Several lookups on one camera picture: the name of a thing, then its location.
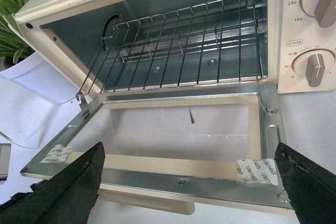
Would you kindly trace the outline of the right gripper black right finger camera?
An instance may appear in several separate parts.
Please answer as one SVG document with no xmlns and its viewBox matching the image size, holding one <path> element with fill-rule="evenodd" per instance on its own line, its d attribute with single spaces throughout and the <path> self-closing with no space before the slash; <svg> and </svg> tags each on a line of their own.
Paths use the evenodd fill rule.
<svg viewBox="0 0 336 224">
<path fill-rule="evenodd" d="M 300 223 L 335 223 L 335 174 L 279 143 L 275 161 Z"/>
</svg>

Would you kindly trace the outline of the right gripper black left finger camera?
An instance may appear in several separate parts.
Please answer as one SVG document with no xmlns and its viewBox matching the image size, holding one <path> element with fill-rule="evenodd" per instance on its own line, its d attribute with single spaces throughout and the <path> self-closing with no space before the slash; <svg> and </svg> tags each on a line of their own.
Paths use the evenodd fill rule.
<svg viewBox="0 0 336 224">
<path fill-rule="evenodd" d="M 1 204 L 1 223 L 87 223 L 98 198 L 105 159 L 97 143 L 49 180 Z"/>
</svg>

